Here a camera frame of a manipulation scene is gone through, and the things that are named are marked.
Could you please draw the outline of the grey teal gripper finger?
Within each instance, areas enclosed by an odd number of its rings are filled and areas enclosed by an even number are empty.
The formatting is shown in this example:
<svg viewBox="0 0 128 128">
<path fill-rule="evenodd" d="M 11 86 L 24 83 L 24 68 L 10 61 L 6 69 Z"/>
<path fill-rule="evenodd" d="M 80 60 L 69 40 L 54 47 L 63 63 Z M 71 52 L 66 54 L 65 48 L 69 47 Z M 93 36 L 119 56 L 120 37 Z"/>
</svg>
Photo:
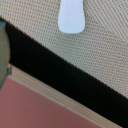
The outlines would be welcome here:
<svg viewBox="0 0 128 128">
<path fill-rule="evenodd" d="M 6 23 L 0 21 L 0 89 L 8 76 L 10 58 L 10 42 L 6 33 Z"/>
</svg>

